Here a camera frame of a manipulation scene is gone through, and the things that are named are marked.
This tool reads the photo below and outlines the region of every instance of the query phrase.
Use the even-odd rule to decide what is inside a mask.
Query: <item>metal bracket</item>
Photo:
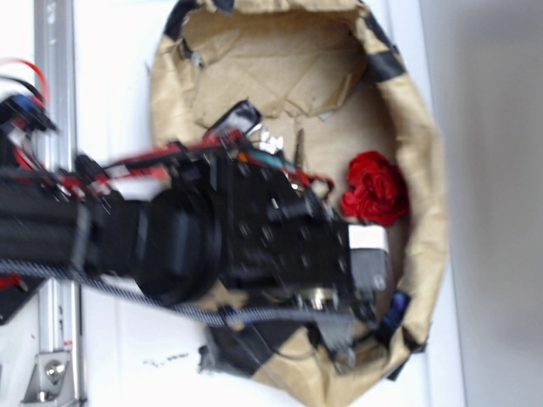
[[[39,354],[21,407],[70,407],[76,405],[70,352]]]
[[[73,166],[76,150],[74,0],[34,0],[36,64],[50,84],[46,108],[59,134],[39,137],[36,150],[49,169]],[[39,292],[40,354],[21,406],[68,407],[86,398],[81,289],[48,281]]]

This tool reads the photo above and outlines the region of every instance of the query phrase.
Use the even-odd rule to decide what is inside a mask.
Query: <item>screw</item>
[[[64,374],[65,367],[58,360],[51,360],[45,366],[45,374],[54,384]]]
[[[338,266],[342,273],[347,272],[347,260],[345,260],[345,257],[341,256],[338,259]]]
[[[384,282],[384,277],[380,274],[373,276],[373,285],[376,290],[382,291],[386,288],[386,283]]]
[[[262,175],[262,178],[264,178],[264,181],[269,182],[272,180],[272,172],[269,168],[263,167],[260,169],[260,174]]]
[[[273,236],[273,231],[268,225],[262,226],[262,234],[264,235],[264,238],[269,242],[273,242],[273,239],[275,238]]]
[[[243,236],[246,239],[249,239],[251,236],[251,230],[249,228],[249,225],[245,221],[241,221],[238,224],[239,232],[241,233],[241,236]]]
[[[42,390],[41,392],[36,393],[36,401],[40,403],[45,403],[46,401],[49,401],[49,400],[51,400],[49,392]]]
[[[345,245],[345,240],[343,239],[343,235],[341,233],[336,233],[336,240],[338,241],[339,245]]]
[[[302,239],[304,239],[305,241],[309,241],[309,239],[311,238],[311,234],[309,233],[309,230],[307,229],[307,227],[305,226],[302,226],[300,229],[299,229],[299,235]]]
[[[243,161],[238,162],[238,170],[245,178],[249,178],[249,176],[251,175],[251,169],[249,168],[247,163],[244,163]]]
[[[309,257],[307,257],[306,254],[302,254],[299,260],[305,269],[309,269],[310,262],[309,262]]]

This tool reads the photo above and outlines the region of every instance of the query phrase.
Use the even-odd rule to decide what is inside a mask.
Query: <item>brown paper bag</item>
[[[358,367],[339,374],[302,326],[263,326],[266,346],[273,344],[265,357],[250,345],[259,346],[259,338],[228,342],[225,332],[208,332],[211,347],[239,356],[223,360],[223,370],[284,388],[309,406],[345,406],[428,338],[448,248],[438,132],[400,55],[362,2],[237,0],[226,10],[224,3],[180,1],[171,13],[152,70],[157,143],[194,141],[248,98],[271,134],[285,138],[287,156],[304,129],[306,169],[336,181],[336,205],[348,187],[347,164],[359,152],[378,150],[406,178],[411,214],[388,233],[395,285],[411,302],[388,347],[370,338],[355,350]],[[389,301],[379,299],[380,315]],[[228,302],[239,306],[243,295],[217,283],[200,305]]]

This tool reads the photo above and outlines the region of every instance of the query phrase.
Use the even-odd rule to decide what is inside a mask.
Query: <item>robotic arm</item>
[[[54,125],[36,100],[6,99],[0,272],[70,278],[117,294],[100,276],[130,277],[143,293],[136,297],[210,326],[311,324],[339,370],[355,367],[345,358],[355,319],[383,331],[374,305],[375,292],[385,289],[385,230],[341,220],[327,193],[312,188],[320,182],[331,190],[329,179],[306,174],[280,150],[257,148],[260,121],[243,101],[197,145],[173,142],[107,166],[79,155],[74,172],[50,172],[8,136],[15,127],[31,134]],[[113,188],[115,179],[139,176],[170,185],[150,202],[125,200]],[[193,306],[217,282],[246,293],[245,308]]]

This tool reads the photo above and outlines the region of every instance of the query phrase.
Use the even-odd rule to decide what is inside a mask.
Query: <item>red artificial rose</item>
[[[346,216],[389,226],[409,212],[407,186],[400,169],[381,153],[358,154],[349,163],[347,180],[355,189],[341,198]]]

